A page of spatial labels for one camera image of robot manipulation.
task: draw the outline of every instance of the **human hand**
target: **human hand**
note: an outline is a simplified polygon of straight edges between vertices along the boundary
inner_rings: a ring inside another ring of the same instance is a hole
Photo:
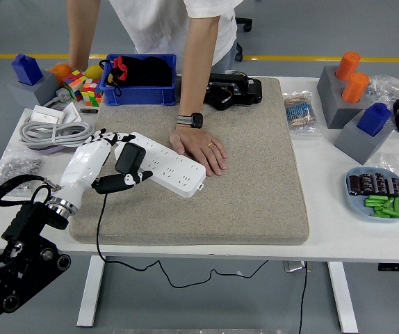
[[[207,176],[212,176],[213,173],[220,176],[221,170],[227,168],[224,145],[204,129],[177,125],[170,135],[170,142],[178,154],[184,154],[186,151],[191,153],[201,165],[206,167]]]

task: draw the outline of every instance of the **person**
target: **person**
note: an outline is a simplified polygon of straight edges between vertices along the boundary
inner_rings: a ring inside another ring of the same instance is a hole
[[[211,70],[230,70],[235,57],[234,8],[243,0],[110,0],[139,54],[176,54],[181,68],[179,115],[200,113]],[[70,31],[68,65],[84,71],[95,34],[101,0],[67,0]],[[170,142],[222,175],[227,152],[204,128],[176,124]]]

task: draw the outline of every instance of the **black cable on floor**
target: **black cable on floor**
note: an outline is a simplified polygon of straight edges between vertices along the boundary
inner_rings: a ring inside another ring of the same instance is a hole
[[[209,273],[209,278],[207,278],[206,280],[203,280],[201,282],[196,282],[196,283],[191,283],[191,284],[187,284],[187,285],[174,285],[172,283],[172,281],[170,280],[169,275],[165,272],[165,269],[163,268],[163,265],[161,264],[160,260],[155,261],[152,264],[149,264],[148,266],[146,266],[144,269],[140,269],[140,268],[135,268],[133,266],[131,266],[130,264],[127,264],[125,262],[122,261],[116,261],[116,260],[107,260],[101,253],[101,248],[99,247],[99,229],[101,227],[101,221],[102,221],[102,216],[104,215],[104,210],[105,210],[105,206],[106,206],[106,202],[107,202],[107,194],[104,197],[104,202],[102,204],[102,210],[101,210],[101,214],[99,215],[99,220],[97,223],[97,230],[96,230],[96,248],[97,248],[97,253],[99,254],[100,258],[105,262],[105,263],[116,263],[116,264],[122,264],[123,266],[126,266],[127,268],[136,270],[136,271],[146,271],[148,268],[154,266],[154,265],[159,265],[159,267],[161,268],[161,271],[164,273],[165,277],[167,278],[167,281],[169,282],[171,287],[174,287],[175,289],[183,289],[185,287],[192,287],[193,285],[200,285],[200,284],[204,284],[207,283],[208,281],[210,281],[212,279],[212,273],[216,273],[217,275],[220,276],[236,276],[236,277],[241,277],[241,278],[252,278],[257,272],[258,270],[261,269],[262,266],[264,266],[266,263],[268,263],[268,260],[266,260],[265,262],[263,262],[263,264],[261,264],[261,266],[258,267],[258,269],[256,271],[254,271],[254,273],[250,276],[244,276],[244,275],[238,275],[237,273],[219,273],[218,271],[216,271],[216,269],[212,269]]]
[[[302,324],[303,324],[303,301],[304,301],[304,292],[306,291],[306,284],[308,281],[308,262],[304,261],[304,285],[303,285],[303,293],[302,293],[302,301],[300,303],[300,328],[298,330],[298,334],[302,332]]]

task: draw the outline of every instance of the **beige mat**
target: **beige mat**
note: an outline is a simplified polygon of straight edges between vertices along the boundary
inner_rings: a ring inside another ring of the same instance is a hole
[[[278,80],[260,78],[263,101],[216,111],[205,105],[204,127],[225,145],[223,176],[182,198],[147,180],[108,195],[101,223],[103,244],[138,246],[195,244],[298,245],[309,235],[282,92]],[[171,148],[168,140],[179,106],[102,106],[97,128],[139,132]],[[102,175],[114,171],[114,155]],[[74,239],[94,243],[104,196],[91,190],[72,219]]]

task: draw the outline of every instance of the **gray floor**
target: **gray floor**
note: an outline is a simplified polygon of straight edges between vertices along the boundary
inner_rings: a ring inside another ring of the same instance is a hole
[[[133,45],[107,1],[101,8],[92,53],[126,54]],[[67,53],[63,0],[0,0],[0,53]],[[237,15],[251,17],[250,33],[238,33],[247,55],[399,57],[399,1],[245,0]],[[22,113],[7,88],[12,59],[0,59],[0,157]],[[58,59],[40,59],[42,68]],[[320,61],[243,61],[251,75],[319,77]],[[399,78],[399,63],[361,63],[369,75]],[[94,328],[76,328],[89,257],[74,256],[71,269],[12,315],[0,316],[0,333],[113,333],[121,328],[269,328],[297,333],[303,273],[287,274],[269,262],[250,280],[214,276],[188,289],[171,288],[157,268],[133,272],[106,267]],[[143,267],[155,259],[126,259]],[[176,284],[205,279],[215,267],[249,274],[260,262],[163,260]],[[311,263],[303,333],[338,333],[334,297],[323,263]],[[399,273],[377,264],[345,264],[361,333],[399,333]]]

